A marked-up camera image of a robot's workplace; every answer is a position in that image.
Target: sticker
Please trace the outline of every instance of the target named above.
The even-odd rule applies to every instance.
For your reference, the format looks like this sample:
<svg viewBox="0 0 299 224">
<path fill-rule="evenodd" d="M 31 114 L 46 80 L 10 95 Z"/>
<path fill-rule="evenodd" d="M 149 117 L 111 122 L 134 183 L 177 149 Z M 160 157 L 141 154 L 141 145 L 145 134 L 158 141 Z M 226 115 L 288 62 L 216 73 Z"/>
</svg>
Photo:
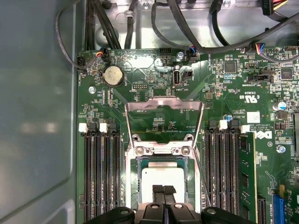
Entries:
<svg viewBox="0 0 299 224">
<path fill-rule="evenodd" d="M 275 137 L 276 145 L 292 145 L 293 137 Z"/>
<path fill-rule="evenodd" d="M 260 112 L 247 112 L 247 123 L 261 123 Z"/>
</svg>

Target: black cable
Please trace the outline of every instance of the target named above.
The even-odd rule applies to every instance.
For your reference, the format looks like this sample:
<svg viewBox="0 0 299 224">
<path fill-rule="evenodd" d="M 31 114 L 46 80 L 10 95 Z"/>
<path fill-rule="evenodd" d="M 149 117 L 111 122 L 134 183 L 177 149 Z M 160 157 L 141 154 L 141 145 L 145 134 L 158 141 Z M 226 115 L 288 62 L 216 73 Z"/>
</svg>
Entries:
<svg viewBox="0 0 299 224">
<path fill-rule="evenodd" d="M 86 1 L 86 16 L 85 16 L 85 50 L 94 50 L 94 10 L 92 0 Z"/>
<path fill-rule="evenodd" d="M 217 53 L 223 53 L 226 51 L 230 51 L 230 50 L 234 50 L 236 48 L 243 48 L 248 46 L 249 44 L 253 43 L 253 42 L 257 42 L 261 39 L 266 38 L 267 36 L 269 36 L 270 34 L 276 32 L 277 30 L 281 29 L 282 27 L 286 26 L 287 24 L 290 24 L 291 22 L 299 19 L 299 13 L 291 16 L 290 18 L 288 18 L 287 20 L 285 20 L 284 22 L 281 22 L 277 25 L 275 25 L 274 27 L 268 29 L 267 31 L 256 35 L 252 38 L 249 38 L 245 41 L 236 43 L 236 44 L 232 44 L 229 46 L 224 46 L 224 47 L 217 47 L 217 48 L 205 48 L 202 47 L 201 44 L 197 41 L 196 37 L 194 36 L 193 32 L 190 30 L 180 8 L 178 7 L 178 4 L 173 1 L 173 0 L 167 0 L 167 3 L 171 9 L 171 12 L 173 14 L 174 19 L 176 20 L 179 28 L 181 29 L 181 31 L 184 33 L 184 35 L 188 38 L 188 40 L 195 46 L 195 48 L 200 52 L 200 53 L 205 53 L 205 54 L 217 54 Z"/>
<path fill-rule="evenodd" d="M 95 12 L 95 14 L 97 15 L 97 17 L 98 17 L 98 19 L 99 19 L 99 21 L 100 21 L 100 24 L 101 24 L 101 26 L 102 26 L 102 29 L 103 29 L 103 32 L 104 32 L 105 37 L 106 37 L 106 39 L 107 39 L 107 42 L 108 42 L 109 47 L 110 47 L 111 49 L 116 49 L 116 45 L 115 45 L 114 42 L 113 42 L 113 39 L 112 39 L 112 37 L 111 37 L 111 34 L 110 34 L 110 32 L 109 32 L 109 30 L 108 30 L 108 28 L 107 28 L 107 26 L 106 26 L 106 23 L 105 23 L 105 21 L 104 21 L 102 15 L 101 15 L 101 13 L 100 13 L 100 11 L 98 10 L 98 7 L 97 7 L 96 3 L 93 2 L 92 5 L 93 5 L 94 12 Z"/>
<path fill-rule="evenodd" d="M 101 15 L 102 18 L 103 18 L 103 21 L 104 21 L 104 23 L 106 24 L 107 29 L 108 29 L 109 32 L 110 32 L 110 35 L 111 35 L 112 40 L 113 40 L 113 42 L 114 42 L 114 44 L 115 44 L 115 46 L 116 46 L 116 49 L 121 49 L 121 44 L 120 44 L 120 42 L 118 41 L 118 38 L 117 38 L 117 35 L 116 35 L 116 33 L 115 33 L 114 27 L 112 26 L 111 21 L 109 20 L 109 18 L 108 18 L 108 16 L 107 16 L 107 14 L 106 14 L 106 12 L 105 12 L 105 10 L 104 10 L 102 4 L 100 3 L 99 0 L 94 0 L 94 3 L 95 3 L 95 5 L 97 6 L 98 11 L 100 12 L 100 15 Z"/>
<path fill-rule="evenodd" d="M 138 3 L 138 0 L 132 0 L 130 6 L 129 6 L 129 11 L 134 11 L 135 7 Z M 133 31 L 134 31 L 134 19 L 132 17 L 128 17 L 128 27 L 127 27 L 127 36 L 125 40 L 125 49 L 130 49 L 131 48 L 131 43 L 132 43 L 132 37 L 133 37 Z"/>
<path fill-rule="evenodd" d="M 151 26 L 155 32 L 155 34 L 157 35 L 157 37 L 160 38 L 160 40 L 162 40 L 163 42 L 175 47 L 175 48 L 178 48 L 178 49 L 186 49 L 188 50 L 189 47 L 188 46 L 183 46 L 183 45 L 180 45 L 180 44 L 177 44 L 177 43 L 174 43 L 170 40 L 168 40 L 165 36 L 163 36 L 160 31 L 158 30 L 157 26 L 156 26 L 156 9 L 157 9 L 157 6 L 162 6 L 162 7 L 167 7 L 168 4 L 167 3 L 161 3 L 161 2 L 155 2 L 151 8 Z"/>
<path fill-rule="evenodd" d="M 212 13 L 212 26 L 213 26 L 214 33 L 215 33 L 217 39 L 220 41 L 220 43 L 223 46 L 228 46 L 229 43 L 224 39 L 224 37 L 222 36 L 222 34 L 220 32 L 220 29 L 218 26 L 217 14 L 218 14 L 217 11 L 214 11 Z"/>
<path fill-rule="evenodd" d="M 71 3 L 70 5 L 68 5 L 67 7 L 63 8 L 62 10 L 60 10 L 57 15 L 56 15 L 56 18 L 55 18 L 55 32 L 56 32 L 56 36 L 57 36 L 57 39 L 58 39 L 58 44 L 59 44 L 59 47 L 63 53 L 63 55 L 65 56 L 65 58 L 76 68 L 78 69 L 81 69 L 81 70 L 85 70 L 87 69 L 89 66 L 91 66 L 96 60 L 97 58 L 94 57 L 92 58 L 85 66 L 81 66 L 81 65 L 78 65 L 76 64 L 71 58 L 70 56 L 68 55 L 66 49 L 65 49 L 65 46 L 63 44 L 63 41 L 61 39 L 61 35 L 60 35 L 60 29 L 59 29 L 59 20 L 60 20 L 60 16 L 61 14 L 68 8 L 68 7 L 72 7 L 73 4 L 77 4 L 78 2 L 80 2 L 81 0 L 76 0 L 74 3 Z"/>
<path fill-rule="evenodd" d="M 272 15 L 268 15 L 268 17 L 276 22 L 283 22 L 288 18 L 276 11 L 274 11 Z M 299 30 L 299 22 L 294 21 L 292 24 Z"/>
<path fill-rule="evenodd" d="M 289 58 L 289 59 L 285 59 L 285 60 L 277 60 L 275 58 L 268 57 L 268 56 L 264 55 L 263 53 L 259 54 L 259 56 L 262 57 L 263 59 L 266 59 L 266 60 L 274 62 L 274 63 L 288 63 L 288 62 L 293 62 L 293 61 L 296 61 L 299 59 L 299 55 Z"/>
</svg>

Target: blue expansion slot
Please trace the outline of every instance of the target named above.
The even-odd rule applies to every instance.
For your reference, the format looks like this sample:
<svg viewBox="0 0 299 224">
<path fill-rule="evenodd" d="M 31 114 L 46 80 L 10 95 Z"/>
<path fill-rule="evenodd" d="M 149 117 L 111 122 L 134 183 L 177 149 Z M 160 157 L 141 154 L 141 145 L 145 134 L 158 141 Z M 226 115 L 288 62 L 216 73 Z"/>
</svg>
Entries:
<svg viewBox="0 0 299 224">
<path fill-rule="evenodd" d="M 274 224 L 285 223 L 285 201 L 279 195 L 273 196 Z"/>
</svg>

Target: blue wire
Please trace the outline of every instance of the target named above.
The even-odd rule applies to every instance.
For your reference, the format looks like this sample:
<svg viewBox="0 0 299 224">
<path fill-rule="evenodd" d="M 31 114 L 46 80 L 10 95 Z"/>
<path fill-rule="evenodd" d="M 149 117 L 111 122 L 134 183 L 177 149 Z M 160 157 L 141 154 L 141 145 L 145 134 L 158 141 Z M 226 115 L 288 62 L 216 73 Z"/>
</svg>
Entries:
<svg viewBox="0 0 299 224">
<path fill-rule="evenodd" d="M 191 49 L 194 54 L 196 53 L 196 50 L 194 48 L 190 47 L 189 49 Z"/>
<path fill-rule="evenodd" d="M 260 54 L 263 52 L 264 47 L 266 46 L 265 43 L 262 44 L 261 49 L 260 49 Z"/>
</svg>

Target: motherboard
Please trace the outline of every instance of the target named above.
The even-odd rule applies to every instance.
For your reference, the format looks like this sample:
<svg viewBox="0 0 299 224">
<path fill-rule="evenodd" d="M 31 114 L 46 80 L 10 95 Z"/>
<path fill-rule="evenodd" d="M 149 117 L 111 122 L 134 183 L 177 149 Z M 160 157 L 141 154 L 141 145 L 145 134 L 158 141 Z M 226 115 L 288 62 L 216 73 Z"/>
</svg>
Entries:
<svg viewBox="0 0 299 224">
<path fill-rule="evenodd" d="M 137 210 L 160 181 L 197 212 L 211 204 L 259 224 L 299 224 L 299 61 L 109 50 L 78 73 L 77 116 L 77 223 Z"/>
</svg>

